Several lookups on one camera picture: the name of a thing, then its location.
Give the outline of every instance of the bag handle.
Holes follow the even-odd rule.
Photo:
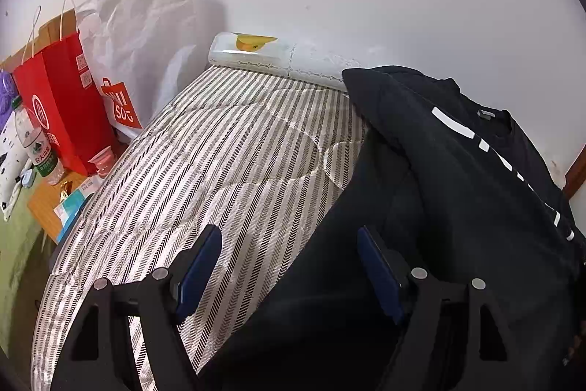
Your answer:
[[[34,10],[34,17],[33,17],[33,28],[30,31],[30,35],[29,35],[29,39],[26,41],[26,45],[25,45],[25,49],[22,52],[22,58],[21,58],[21,65],[23,63],[25,63],[25,55],[26,55],[26,48],[29,46],[29,42],[30,42],[30,38],[32,37],[32,42],[30,42],[30,48],[32,49],[33,55],[34,56],[34,26],[36,26],[37,21],[39,20],[39,16],[40,16],[40,6],[38,6],[35,10]]]
[[[63,12],[65,11],[65,2],[66,0],[63,0],[63,6],[61,8],[61,19],[59,20],[59,41],[63,40]],[[75,12],[75,2],[71,0],[71,3],[73,4],[73,11]],[[79,32],[79,27],[77,27],[77,16],[75,17],[75,30]]]

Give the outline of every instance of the blue gripper pad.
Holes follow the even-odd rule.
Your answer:
[[[183,322],[197,310],[221,251],[222,232],[214,227],[179,285],[179,303],[175,311],[175,317],[179,322]]]
[[[399,284],[366,227],[358,229],[357,247],[360,261],[379,299],[380,307],[398,325],[405,316],[399,300]]]

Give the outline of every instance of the wooden table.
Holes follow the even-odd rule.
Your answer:
[[[32,212],[34,218],[39,221],[39,224],[45,230],[45,233],[53,239],[54,242],[57,242],[57,236],[63,228],[61,220],[57,217],[55,211],[53,211],[53,209],[60,203],[61,185],[65,181],[72,181],[73,184],[71,185],[71,191],[73,192],[85,179],[86,176],[69,171],[55,186],[49,186],[47,181],[43,180],[36,187],[33,195],[29,199],[28,207],[30,212]]]

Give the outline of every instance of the striped mattress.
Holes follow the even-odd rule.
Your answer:
[[[31,383],[48,390],[85,294],[167,267],[208,223],[223,247],[195,314],[180,327],[196,370],[257,308],[346,186],[366,133],[345,93],[211,67],[134,140],[75,225],[49,277]],[[154,390],[140,321],[130,332]]]

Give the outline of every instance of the brown cardboard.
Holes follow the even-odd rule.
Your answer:
[[[61,22],[61,15],[52,18],[49,22],[39,27],[39,35],[34,38],[34,52],[39,52],[47,45],[52,44],[59,40],[59,28]],[[74,33],[77,30],[77,24],[75,22],[75,12],[73,9],[63,13],[63,37]],[[7,72],[13,72],[18,65],[22,62],[22,52],[26,49],[25,60],[29,59],[32,55],[31,42],[26,47],[20,49],[14,55],[11,55],[4,62],[0,64],[0,67],[4,68]]]

